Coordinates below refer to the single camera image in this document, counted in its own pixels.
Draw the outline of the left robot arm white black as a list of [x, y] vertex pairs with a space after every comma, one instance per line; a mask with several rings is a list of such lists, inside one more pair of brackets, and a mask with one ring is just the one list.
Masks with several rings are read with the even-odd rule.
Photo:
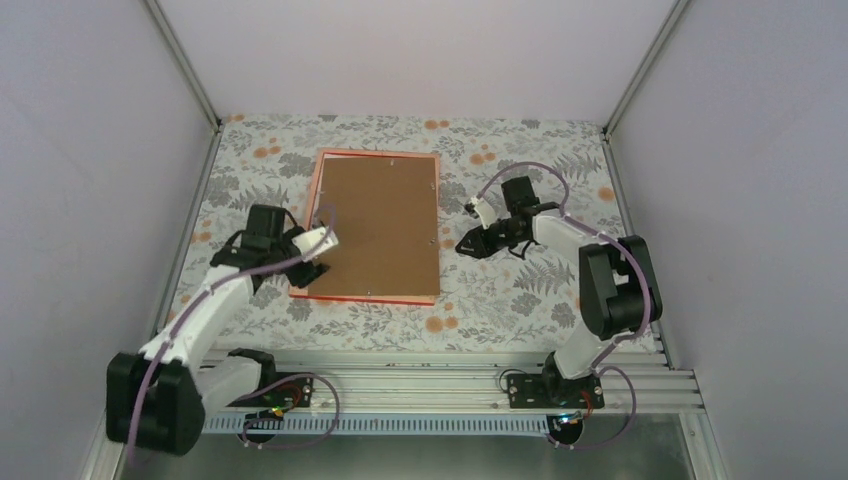
[[333, 207], [329, 222], [301, 225], [279, 206], [255, 204], [245, 226], [213, 255], [189, 301], [162, 331], [135, 353], [118, 353], [107, 366], [105, 435], [125, 445], [182, 456], [197, 443], [209, 418], [233, 404], [270, 402], [289, 390], [296, 406], [305, 397], [282, 376], [274, 356], [251, 348], [230, 351], [219, 364], [202, 363], [225, 324], [247, 306], [263, 283], [283, 277], [303, 288], [328, 271], [318, 257], [338, 244]]

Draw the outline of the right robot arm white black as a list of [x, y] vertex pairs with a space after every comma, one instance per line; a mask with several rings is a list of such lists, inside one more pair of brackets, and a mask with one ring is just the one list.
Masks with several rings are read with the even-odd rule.
[[499, 217], [481, 196], [472, 197], [465, 209], [479, 224], [455, 250], [486, 259], [520, 244], [538, 244], [577, 263], [582, 323], [548, 355], [541, 373], [544, 399], [555, 407], [571, 406], [578, 395], [598, 388], [602, 360], [662, 316], [649, 248], [638, 235], [614, 239], [567, 214], [563, 204], [542, 202], [527, 176], [501, 189], [508, 217]]

